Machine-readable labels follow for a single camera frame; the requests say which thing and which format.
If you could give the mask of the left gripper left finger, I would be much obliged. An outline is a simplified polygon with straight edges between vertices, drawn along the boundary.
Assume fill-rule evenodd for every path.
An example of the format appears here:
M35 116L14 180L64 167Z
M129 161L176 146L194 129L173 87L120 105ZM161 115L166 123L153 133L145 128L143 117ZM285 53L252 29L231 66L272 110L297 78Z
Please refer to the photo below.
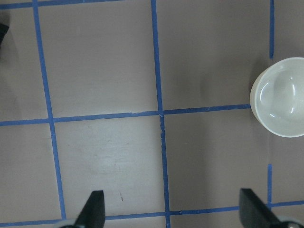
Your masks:
M75 228L103 228L105 224L104 200L103 190L93 191L73 226Z

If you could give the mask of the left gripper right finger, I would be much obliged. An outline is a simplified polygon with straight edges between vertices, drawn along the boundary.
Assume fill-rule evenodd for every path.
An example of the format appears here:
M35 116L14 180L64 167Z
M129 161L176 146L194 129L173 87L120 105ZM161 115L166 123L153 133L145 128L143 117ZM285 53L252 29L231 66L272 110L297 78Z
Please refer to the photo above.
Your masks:
M239 191L239 219L244 228L279 227L279 219L251 189Z

